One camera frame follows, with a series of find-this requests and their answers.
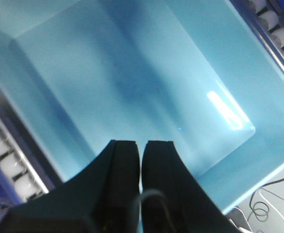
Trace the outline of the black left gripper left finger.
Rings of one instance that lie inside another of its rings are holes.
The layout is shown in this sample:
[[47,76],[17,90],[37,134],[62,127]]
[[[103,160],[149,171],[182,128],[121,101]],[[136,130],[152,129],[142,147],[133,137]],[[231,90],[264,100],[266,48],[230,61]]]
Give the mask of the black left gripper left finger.
[[140,160],[134,141],[110,141],[78,175],[13,207],[0,233],[134,233]]

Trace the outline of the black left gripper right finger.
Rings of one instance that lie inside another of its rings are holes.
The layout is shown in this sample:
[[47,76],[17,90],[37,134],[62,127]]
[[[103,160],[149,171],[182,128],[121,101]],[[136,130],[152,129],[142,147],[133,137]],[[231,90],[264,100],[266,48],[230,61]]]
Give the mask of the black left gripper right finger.
[[142,204],[145,233],[237,233],[188,171],[172,141],[149,141],[142,159],[143,189],[158,190]]

